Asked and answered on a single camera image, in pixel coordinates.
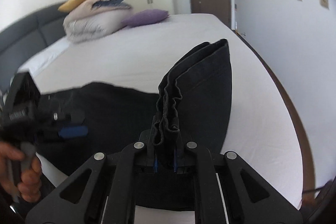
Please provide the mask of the person left hand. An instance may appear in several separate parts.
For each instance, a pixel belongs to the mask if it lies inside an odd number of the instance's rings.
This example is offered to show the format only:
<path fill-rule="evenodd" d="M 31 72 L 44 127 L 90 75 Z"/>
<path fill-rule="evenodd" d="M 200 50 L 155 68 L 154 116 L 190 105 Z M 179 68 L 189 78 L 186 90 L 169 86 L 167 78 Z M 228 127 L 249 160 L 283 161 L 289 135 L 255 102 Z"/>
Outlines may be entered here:
<path fill-rule="evenodd" d="M 20 194 L 25 201 L 33 203 L 41 197 L 41 161 L 36 156 L 33 157 L 31 167 L 21 173 L 21 182 L 18 186 L 10 181 L 7 172 L 8 160 L 22 161 L 24 158 L 22 151 L 1 141 L 1 187 L 11 196 Z"/>

